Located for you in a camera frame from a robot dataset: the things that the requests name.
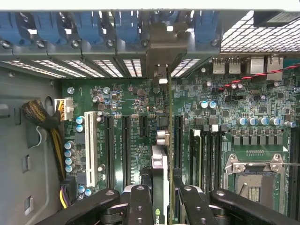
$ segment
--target small connector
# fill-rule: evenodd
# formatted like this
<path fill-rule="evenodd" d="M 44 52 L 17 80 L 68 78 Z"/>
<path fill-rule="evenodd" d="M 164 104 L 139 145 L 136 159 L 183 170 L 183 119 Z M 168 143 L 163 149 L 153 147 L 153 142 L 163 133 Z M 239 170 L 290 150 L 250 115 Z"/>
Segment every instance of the small connector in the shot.
<path fill-rule="evenodd" d="M 73 119 L 73 99 L 69 98 L 56 98 L 54 100 L 54 107 L 56 109 L 57 104 L 60 103 L 60 101 L 63 101 L 63 120 L 72 120 Z"/>

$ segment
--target purple wire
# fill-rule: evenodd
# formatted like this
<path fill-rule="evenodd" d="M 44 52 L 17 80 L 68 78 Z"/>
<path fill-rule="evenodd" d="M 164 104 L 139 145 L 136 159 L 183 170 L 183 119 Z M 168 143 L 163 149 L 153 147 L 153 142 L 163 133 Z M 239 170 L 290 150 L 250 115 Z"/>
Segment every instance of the purple wire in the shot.
<path fill-rule="evenodd" d="M 60 187 L 60 189 L 61 189 L 61 192 L 62 192 L 62 198 L 64 199 L 64 202 L 66 203 L 67 206 L 69 206 L 69 203 L 68 203 L 67 198 L 65 196 L 64 188 Z"/>

